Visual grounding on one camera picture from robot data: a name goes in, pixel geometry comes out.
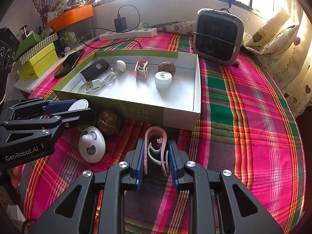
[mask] pink plastic clip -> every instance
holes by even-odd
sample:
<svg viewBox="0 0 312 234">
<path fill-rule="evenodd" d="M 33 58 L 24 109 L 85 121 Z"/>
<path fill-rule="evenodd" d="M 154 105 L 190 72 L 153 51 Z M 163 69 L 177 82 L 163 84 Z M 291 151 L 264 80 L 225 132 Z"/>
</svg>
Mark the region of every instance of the pink plastic clip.
<svg viewBox="0 0 312 234">
<path fill-rule="evenodd" d="M 159 136 L 160 138 L 157 139 L 157 143 L 161 145 L 160 150 L 160 162 L 161 162 L 161 170 L 163 171 L 164 176 L 167 176 L 165 163 L 163 160 L 165 154 L 165 148 L 167 143 L 167 134 L 165 130 L 160 127 L 150 127 L 145 133 L 145 141 L 144 141 L 144 173 L 147 174 L 147 147 L 149 145 L 149 139 L 152 136 Z"/>
<path fill-rule="evenodd" d="M 138 74 L 143 75 L 147 79 L 148 74 L 148 61 L 140 60 L 135 65 L 135 78 L 138 78 Z"/>
</svg>

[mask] power strip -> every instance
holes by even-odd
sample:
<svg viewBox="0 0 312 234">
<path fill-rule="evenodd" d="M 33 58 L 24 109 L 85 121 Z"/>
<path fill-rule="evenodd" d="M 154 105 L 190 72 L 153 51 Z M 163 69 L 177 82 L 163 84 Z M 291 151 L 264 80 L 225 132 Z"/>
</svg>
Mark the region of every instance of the power strip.
<svg viewBox="0 0 312 234">
<path fill-rule="evenodd" d="M 130 32 L 106 32 L 99 36 L 100 40 L 115 40 L 124 38 L 144 38 L 157 35 L 157 28 L 143 28 Z"/>
</svg>

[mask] power adapter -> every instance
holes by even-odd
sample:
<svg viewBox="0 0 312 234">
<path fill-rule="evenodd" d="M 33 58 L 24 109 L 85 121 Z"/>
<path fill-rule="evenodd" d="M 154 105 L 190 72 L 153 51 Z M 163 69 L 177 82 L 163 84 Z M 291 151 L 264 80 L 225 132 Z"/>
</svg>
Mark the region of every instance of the power adapter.
<svg viewBox="0 0 312 234">
<path fill-rule="evenodd" d="M 117 15 L 117 18 L 114 19 L 116 32 L 123 32 L 127 30 L 127 21 L 126 17 L 120 17 L 120 14 Z"/>
</svg>

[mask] white round object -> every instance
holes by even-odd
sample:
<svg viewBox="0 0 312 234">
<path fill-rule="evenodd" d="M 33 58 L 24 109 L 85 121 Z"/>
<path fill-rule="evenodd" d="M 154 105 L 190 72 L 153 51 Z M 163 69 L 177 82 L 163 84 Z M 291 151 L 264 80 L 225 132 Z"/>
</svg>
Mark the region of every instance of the white round object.
<svg viewBox="0 0 312 234">
<path fill-rule="evenodd" d="M 159 89 L 169 88 L 172 83 L 172 74 L 160 71 L 155 74 L 155 85 Z"/>
<path fill-rule="evenodd" d="M 105 140 L 101 131 L 96 127 L 86 128 L 80 136 L 78 148 L 88 163 L 101 161 L 105 153 Z"/>
<path fill-rule="evenodd" d="M 86 109 L 88 108 L 89 103 L 86 99 L 80 99 L 74 102 L 71 107 L 68 109 L 68 111 L 74 111 L 74 110 L 80 110 L 80 109 Z"/>
<path fill-rule="evenodd" d="M 126 63 L 124 61 L 118 60 L 116 62 L 116 66 L 120 69 L 121 72 L 125 72 L 126 71 L 127 65 L 126 65 Z"/>
</svg>

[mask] smartphone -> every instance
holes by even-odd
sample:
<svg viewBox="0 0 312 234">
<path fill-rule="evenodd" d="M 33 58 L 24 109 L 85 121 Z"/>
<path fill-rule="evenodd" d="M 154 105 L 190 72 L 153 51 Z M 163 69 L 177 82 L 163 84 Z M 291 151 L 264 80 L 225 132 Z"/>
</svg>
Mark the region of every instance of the smartphone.
<svg viewBox="0 0 312 234">
<path fill-rule="evenodd" d="M 85 52 L 85 50 L 82 49 L 82 50 L 76 51 L 76 52 L 70 54 L 69 56 L 67 56 L 67 58 L 65 59 L 63 64 L 60 66 L 60 68 L 55 73 L 54 78 L 56 79 L 56 78 L 65 76 L 70 71 L 72 71 L 76 67 L 80 57 L 82 56 L 82 54 L 84 52 Z"/>
</svg>

